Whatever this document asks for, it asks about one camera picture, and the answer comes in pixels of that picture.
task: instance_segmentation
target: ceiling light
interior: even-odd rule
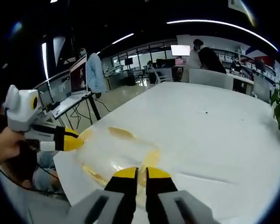
[[[245,28],[242,28],[242,27],[239,27],[237,25],[233,25],[233,24],[230,24],[230,23],[227,23],[227,22],[220,22],[220,21],[214,21],[214,20],[179,20],[179,21],[171,21],[171,22],[167,22],[167,24],[173,24],[173,23],[180,23],[180,22],[210,22],[210,23],[217,23],[217,24],[222,24],[222,25],[227,25],[227,26],[230,26],[230,27],[234,27],[234,28],[238,28],[238,29],[241,29],[243,31],[246,31],[256,37],[258,37],[259,39],[263,40],[264,42],[268,43],[269,45],[271,45],[276,51],[279,52],[279,50],[271,43],[269,42],[268,40],[266,40],[265,38],[263,38],[262,36],[259,36],[258,34],[248,30],[248,29],[245,29]]]
[[[49,76],[48,76],[48,67],[47,67],[47,43],[42,44],[42,61],[43,61],[43,67],[45,68],[46,79],[48,79]]]
[[[134,35],[134,34],[129,34],[129,35],[127,35],[127,36],[124,36],[124,37],[120,38],[119,40],[114,41],[112,44],[116,44],[116,43],[118,43],[119,41],[122,41],[122,40],[124,40],[124,39],[126,39],[126,38],[128,38],[128,37],[130,37],[130,36],[133,36],[133,35]]]

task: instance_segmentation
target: white table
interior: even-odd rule
[[[211,207],[222,224],[253,224],[280,190],[280,142],[271,111],[269,104],[238,92],[165,82],[91,128],[121,127],[154,142],[161,149],[157,167],[171,174],[178,189]],[[73,154],[54,157],[72,205],[98,187]],[[148,223],[143,209],[137,208],[133,223]]]

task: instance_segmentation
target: ceiling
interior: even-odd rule
[[[259,34],[280,50],[280,28],[277,28],[280,26],[280,13],[276,13],[280,10],[278,1],[267,5],[246,3],[256,18],[255,27],[245,14],[229,9],[228,0],[58,0],[53,4],[50,0],[34,0],[28,4],[22,0],[0,1],[0,15],[8,15],[0,19],[0,68],[13,61],[10,63],[15,67],[8,72],[20,70],[28,76],[29,72],[35,73],[36,66],[39,74],[35,76],[40,78],[30,79],[39,82],[43,79],[39,46],[57,35],[66,36],[68,40],[62,52],[64,57],[73,54],[70,37],[76,49],[87,47],[95,52],[101,51],[100,57],[103,58],[148,42],[191,34],[243,42],[280,61],[280,52],[277,53],[259,38],[235,28],[210,23],[166,24],[184,19],[224,21]],[[20,29],[17,31],[15,24],[18,22]],[[134,35],[111,45],[130,33]]]

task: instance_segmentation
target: laptop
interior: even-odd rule
[[[72,95],[88,93],[87,85],[87,55],[81,57],[70,68],[70,91]]]

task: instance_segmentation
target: computer monitor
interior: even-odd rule
[[[189,56],[190,51],[189,45],[171,45],[172,56]]]
[[[130,64],[133,64],[133,58],[127,58],[125,59],[125,65],[130,65]]]
[[[182,58],[176,58],[175,59],[175,65],[176,66],[185,65],[185,62]]]
[[[86,64],[87,55],[84,55],[70,68],[70,91],[72,95],[88,93]]]

